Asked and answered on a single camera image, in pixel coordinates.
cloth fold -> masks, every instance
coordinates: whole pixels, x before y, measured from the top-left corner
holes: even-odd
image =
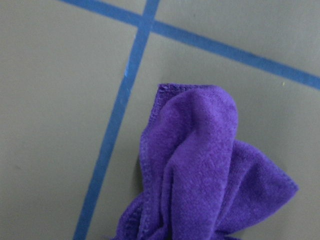
[[[287,203],[297,185],[235,139],[234,100],[213,85],[160,84],[140,140],[143,192],[114,240],[231,240]]]

blue tape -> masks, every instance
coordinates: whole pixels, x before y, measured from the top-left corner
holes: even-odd
[[[261,56],[254,55],[250,52],[226,45],[222,42],[218,42],[159,21],[154,22],[151,31],[181,43],[266,71],[268,73],[278,75],[280,77],[290,79],[316,89],[320,89],[320,77],[318,76],[273,60],[266,59]]]
[[[97,204],[119,129],[124,118],[131,90],[135,83],[144,50],[147,45],[159,1],[160,0],[147,0],[146,2],[141,21],[138,25],[137,34],[133,42],[124,77],[118,90],[110,120],[103,137],[100,154],[94,167],[93,175],[74,232],[73,240],[85,240],[88,234],[92,216]]]
[[[82,9],[130,24],[133,26],[138,26],[142,17],[134,12],[122,9],[117,6],[113,6],[106,2],[96,1],[96,0],[60,0]]]

gray surface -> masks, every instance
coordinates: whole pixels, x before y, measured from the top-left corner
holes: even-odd
[[[142,13],[145,1],[106,2]],[[318,1],[161,0],[156,17],[320,75],[318,10]],[[3,0],[0,22],[0,239],[72,239],[136,29],[55,0]],[[167,82],[225,88],[238,107],[237,138],[264,151],[301,188],[238,236],[317,239],[320,91],[155,34],[87,239],[114,235],[142,190],[140,135],[157,84]]]
[[[161,0],[156,19],[320,75],[319,0]]]
[[[135,29],[0,3],[0,239],[72,239]]]

blue tape line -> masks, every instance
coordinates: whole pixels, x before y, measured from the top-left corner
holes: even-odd
[[[268,73],[278,75],[280,77],[290,79],[316,89],[320,89],[320,77],[318,76],[273,60],[266,59],[261,56],[254,55],[250,52],[226,45],[222,42],[218,42],[159,21],[154,22],[151,31],[181,43],[266,71]]]
[[[71,5],[75,5],[79,8],[86,9],[88,11],[130,24],[138,26],[142,17],[134,12],[122,9],[117,6],[113,6],[106,2],[96,0],[60,0]]]
[[[146,2],[124,77],[118,90],[110,120],[103,137],[100,154],[94,167],[93,175],[74,232],[73,240],[85,240],[88,234],[91,219],[97,204],[119,129],[124,118],[131,90],[135,83],[144,50],[147,45],[159,1],[160,0],[147,0]]]

purple cloth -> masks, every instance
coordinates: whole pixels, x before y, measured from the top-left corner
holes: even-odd
[[[231,240],[298,190],[255,147],[235,140],[236,104],[218,86],[161,84],[141,136],[143,192],[115,240]]]

